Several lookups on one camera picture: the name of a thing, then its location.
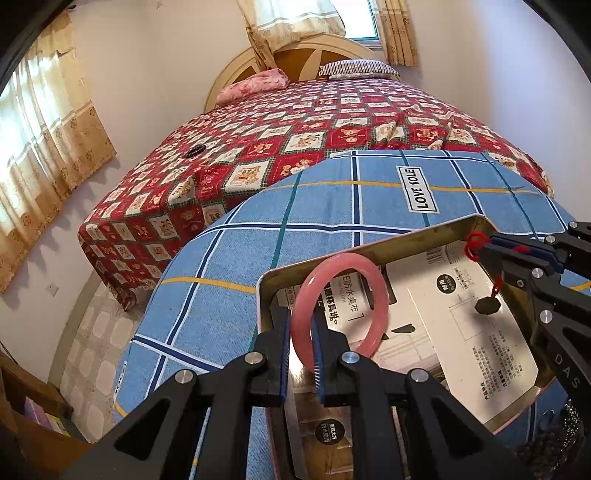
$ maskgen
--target red patterned bedspread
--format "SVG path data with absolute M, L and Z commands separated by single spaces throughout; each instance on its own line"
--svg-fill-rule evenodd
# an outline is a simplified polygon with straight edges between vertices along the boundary
M 189 148 L 207 150 L 185 159 Z M 247 197 L 350 149 L 487 152 L 547 192 L 542 169 L 490 128 L 393 80 L 296 83 L 218 108 L 174 131 L 79 229 L 80 244 L 125 307 L 172 257 Z

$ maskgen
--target wooden headboard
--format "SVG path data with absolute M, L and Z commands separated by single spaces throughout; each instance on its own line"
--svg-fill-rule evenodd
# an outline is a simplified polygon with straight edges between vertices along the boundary
M 373 51 L 363 45 L 331 34 L 316 35 L 275 52 L 277 66 L 292 82 L 317 78 L 320 67 L 332 61 L 378 58 Z M 260 71 L 253 49 L 243 51 L 218 75 L 207 97 L 204 111 L 209 112 L 216 106 L 217 95 L 223 88 Z

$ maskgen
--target red string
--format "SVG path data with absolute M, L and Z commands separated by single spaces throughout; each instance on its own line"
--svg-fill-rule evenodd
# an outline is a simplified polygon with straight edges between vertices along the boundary
M 491 238 L 488 235 L 485 235 L 482 232 L 472 232 L 468 235 L 466 239 L 466 246 L 464 247 L 464 253 L 466 256 L 472 260 L 473 262 L 479 262 L 480 258 L 478 256 L 478 252 L 482 247 L 484 247 L 487 243 L 490 243 Z M 513 247 L 513 250 L 520 254 L 528 254 L 530 253 L 530 248 L 526 245 L 517 245 Z M 501 291 L 501 287 L 503 286 L 503 279 L 499 275 L 492 286 L 491 297 L 496 297 L 496 295 Z
M 468 235 L 464 253 L 473 262 L 479 262 L 478 251 L 491 241 L 488 235 L 481 232 L 472 232 Z

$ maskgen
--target pink bangle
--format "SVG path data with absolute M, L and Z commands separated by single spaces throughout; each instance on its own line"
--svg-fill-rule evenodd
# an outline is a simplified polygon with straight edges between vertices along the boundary
M 357 353 L 370 358 L 388 326 L 388 290 L 379 268 L 367 258 L 350 252 L 336 254 L 318 265 L 302 284 L 291 312 L 291 340 L 302 364 L 314 371 L 310 326 L 316 301 L 324 286 L 338 273 L 353 268 L 367 279 L 374 297 L 372 323 Z

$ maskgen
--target pink pillow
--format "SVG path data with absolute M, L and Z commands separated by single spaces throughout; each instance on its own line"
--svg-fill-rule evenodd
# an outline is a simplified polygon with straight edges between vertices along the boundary
M 243 100 L 255 93 L 283 90 L 289 84 L 289 78 L 281 69 L 255 73 L 246 80 L 224 88 L 217 96 L 216 104 L 223 106 L 237 100 Z

